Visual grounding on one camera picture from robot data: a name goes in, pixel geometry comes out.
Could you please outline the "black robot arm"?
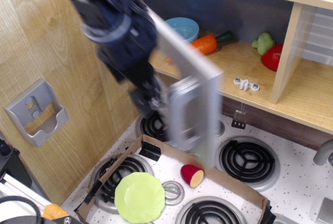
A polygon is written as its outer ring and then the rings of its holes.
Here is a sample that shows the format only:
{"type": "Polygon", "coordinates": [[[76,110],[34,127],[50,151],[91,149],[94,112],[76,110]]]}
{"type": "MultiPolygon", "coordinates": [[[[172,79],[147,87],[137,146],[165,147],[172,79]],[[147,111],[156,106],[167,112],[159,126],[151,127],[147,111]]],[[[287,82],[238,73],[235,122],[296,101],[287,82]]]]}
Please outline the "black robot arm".
{"type": "Polygon", "coordinates": [[[70,0],[82,31],[98,45],[98,57],[117,81],[129,80],[131,98],[143,116],[160,111],[162,89],[149,63],[157,29],[142,0],[70,0]]]}

